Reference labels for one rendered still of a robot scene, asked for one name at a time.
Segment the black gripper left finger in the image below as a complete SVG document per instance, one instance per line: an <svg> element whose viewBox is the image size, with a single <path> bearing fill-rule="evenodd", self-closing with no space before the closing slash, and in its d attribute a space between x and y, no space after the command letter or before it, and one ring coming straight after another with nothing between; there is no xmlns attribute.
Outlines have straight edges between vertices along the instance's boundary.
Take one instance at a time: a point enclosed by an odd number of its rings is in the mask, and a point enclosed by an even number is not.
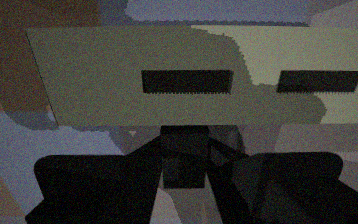
<svg viewBox="0 0 358 224"><path fill-rule="evenodd" d="M34 164L44 199L49 194L111 195L120 224L150 224L162 173L160 135L122 155L50 155Z"/></svg>

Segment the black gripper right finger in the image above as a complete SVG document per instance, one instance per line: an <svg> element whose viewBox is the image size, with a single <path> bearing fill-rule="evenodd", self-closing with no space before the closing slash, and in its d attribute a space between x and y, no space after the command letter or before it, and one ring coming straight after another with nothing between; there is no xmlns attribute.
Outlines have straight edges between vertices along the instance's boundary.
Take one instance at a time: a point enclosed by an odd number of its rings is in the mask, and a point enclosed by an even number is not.
<svg viewBox="0 0 358 224"><path fill-rule="evenodd" d="M277 152L248 156L209 137L206 173L223 224L258 224L268 181L286 177L339 178L340 155Z"/></svg>

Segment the black two-prong plug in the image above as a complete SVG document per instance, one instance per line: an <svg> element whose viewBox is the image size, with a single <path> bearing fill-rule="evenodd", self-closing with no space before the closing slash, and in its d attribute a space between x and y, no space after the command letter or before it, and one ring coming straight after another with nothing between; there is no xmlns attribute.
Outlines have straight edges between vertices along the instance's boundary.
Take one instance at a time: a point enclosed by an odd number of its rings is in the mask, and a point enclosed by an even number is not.
<svg viewBox="0 0 358 224"><path fill-rule="evenodd" d="M163 188L205 188L207 125L161 126Z"/></svg>

